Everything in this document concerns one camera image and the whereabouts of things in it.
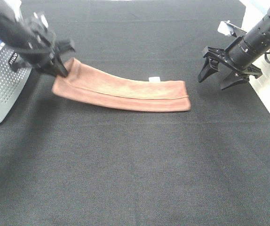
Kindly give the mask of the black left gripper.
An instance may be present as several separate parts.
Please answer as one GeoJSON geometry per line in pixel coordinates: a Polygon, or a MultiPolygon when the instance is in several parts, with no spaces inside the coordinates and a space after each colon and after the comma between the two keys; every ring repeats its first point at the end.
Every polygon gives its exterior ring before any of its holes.
{"type": "Polygon", "coordinates": [[[75,51],[73,40],[57,40],[55,32],[50,27],[44,29],[34,17],[15,20],[11,33],[11,47],[21,58],[11,64],[12,70],[29,67],[54,77],[68,76],[61,55],[75,51]]]}

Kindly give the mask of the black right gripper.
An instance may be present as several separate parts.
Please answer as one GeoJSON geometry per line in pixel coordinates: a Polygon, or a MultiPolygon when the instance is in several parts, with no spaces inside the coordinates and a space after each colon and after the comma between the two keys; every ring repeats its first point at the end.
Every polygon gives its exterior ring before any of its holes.
{"type": "Polygon", "coordinates": [[[262,75],[260,68],[250,64],[248,67],[236,65],[228,52],[221,48],[205,47],[203,49],[203,57],[206,59],[201,72],[198,75],[198,82],[203,82],[210,75],[219,72],[219,63],[230,68],[232,72],[221,81],[220,89],[227,88],[248,83],[249,75],[259,78],[262,75]]]}

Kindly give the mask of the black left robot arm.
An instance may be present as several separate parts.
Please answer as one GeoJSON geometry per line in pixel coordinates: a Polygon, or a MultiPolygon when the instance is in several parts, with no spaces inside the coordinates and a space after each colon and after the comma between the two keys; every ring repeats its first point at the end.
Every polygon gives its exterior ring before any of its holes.
{"type": "Polygon", "coordinates": [[[0,40],[20,56],[10,63],[12,71],[33,68],[40,73],[66,77],[61,54],[74,51],[71,39],[57,41],[44,13],[24,19],[19,0],[0,0],[0,40]]]}

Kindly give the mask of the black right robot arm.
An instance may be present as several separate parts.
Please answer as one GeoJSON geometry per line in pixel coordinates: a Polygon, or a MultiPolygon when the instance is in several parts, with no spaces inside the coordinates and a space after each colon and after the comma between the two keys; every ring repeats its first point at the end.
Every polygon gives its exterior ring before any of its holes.
{"type": "Polygon", "coordinates": [[[247,33],[237,35],[226,48],[205,47],[206,59],[198,81],[202,82],[219,71],[219,63],[231,69],[231,73],[220,83],[220,89],[248,83],[249,76],[262,76],[260,68],[253,65],[262,55],[270,54],[270,8],[267,14],[247,33]]]}

